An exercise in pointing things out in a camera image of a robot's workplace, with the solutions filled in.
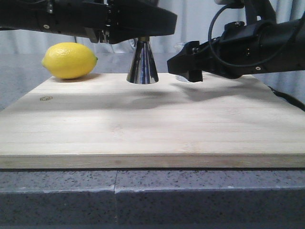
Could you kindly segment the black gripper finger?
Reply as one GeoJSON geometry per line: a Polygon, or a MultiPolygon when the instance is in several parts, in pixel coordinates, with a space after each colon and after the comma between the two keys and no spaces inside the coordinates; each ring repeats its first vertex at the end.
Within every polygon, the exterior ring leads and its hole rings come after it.
{"type": "Polygon", "coordinates": [[[110,0],[108,4],[112,10],[108,28],[110,44],[175,32],[177,15],[158,7],[151,0],[110,0]]]}

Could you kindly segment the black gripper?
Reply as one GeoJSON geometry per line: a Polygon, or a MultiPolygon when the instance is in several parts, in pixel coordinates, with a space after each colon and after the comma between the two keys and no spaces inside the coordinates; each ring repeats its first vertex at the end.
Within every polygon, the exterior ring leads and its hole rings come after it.
{"type": "Polygon", "coordinates": [[[167,61],[168,73],[180,75],[191,83],[202,82],[202,71],[229,79],[245,74],[276,72],[276,46],[271,42],[276,24],[269,21],[252,25],[225,25],[222,36],[187,42],[167,61]]]}
{"type": "Polygon", "coordinates": [[[110,7],[102,0],[2,0],[0,26],[100,41],[110,7]]]}

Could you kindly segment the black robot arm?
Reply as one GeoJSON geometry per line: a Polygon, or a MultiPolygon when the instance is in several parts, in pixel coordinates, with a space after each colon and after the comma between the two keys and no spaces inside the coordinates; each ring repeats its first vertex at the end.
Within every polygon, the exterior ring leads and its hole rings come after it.
{"type": "Polygon", "coordinates": [[[267,0],[219,0],[221,11],[244,9],[245,21],[225,25],[220,37],[192,41],[168,60],[168,72],[190,82],[202,73],[228,79],[247,74],[301,71],[305,68],[305,20],[278,23],[267,0]]]}

